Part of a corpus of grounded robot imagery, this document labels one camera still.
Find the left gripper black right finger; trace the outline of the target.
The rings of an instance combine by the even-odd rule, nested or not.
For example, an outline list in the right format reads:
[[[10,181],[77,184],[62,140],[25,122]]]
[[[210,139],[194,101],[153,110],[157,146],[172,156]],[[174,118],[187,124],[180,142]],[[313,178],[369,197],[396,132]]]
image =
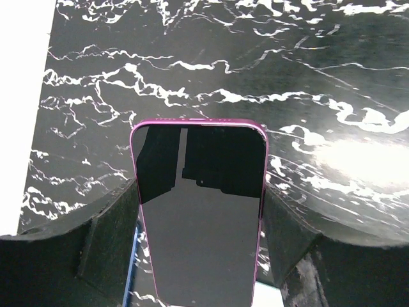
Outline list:
[[[363,232],[265,192],[263,225],[285,306],[408,306],[408,241]]]

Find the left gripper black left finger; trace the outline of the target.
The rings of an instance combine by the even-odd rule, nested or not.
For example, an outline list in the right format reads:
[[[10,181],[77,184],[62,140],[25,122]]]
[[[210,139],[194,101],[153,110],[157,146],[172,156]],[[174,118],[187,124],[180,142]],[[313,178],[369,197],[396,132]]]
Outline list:
[[[1,236],[1,306],[121,306],[139,210],[135,180]]]

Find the dark blue phone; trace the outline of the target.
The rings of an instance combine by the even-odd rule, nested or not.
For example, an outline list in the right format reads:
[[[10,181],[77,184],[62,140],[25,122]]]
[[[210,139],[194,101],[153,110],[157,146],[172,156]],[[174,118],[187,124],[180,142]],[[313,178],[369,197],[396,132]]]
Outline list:
[[[134,238],[132,241],[132,250],[130,255],[130,261],[128,265],[127,280],[125,283],[125,290],[123,294],[122,307],[129,307],[132,305],[132,292],[135,288],[136,275],[137,275],[137,253],[140,245],[140,234],[142,231],[142,224],[137,221]]]

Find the magenta phone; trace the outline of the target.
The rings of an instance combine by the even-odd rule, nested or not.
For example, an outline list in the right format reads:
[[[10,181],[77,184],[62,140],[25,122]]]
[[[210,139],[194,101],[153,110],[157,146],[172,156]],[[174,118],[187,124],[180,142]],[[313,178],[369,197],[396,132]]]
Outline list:
[[[158,299],[250,306],[268,138],[239,118],[152,118],[130,133],[139,210]]]

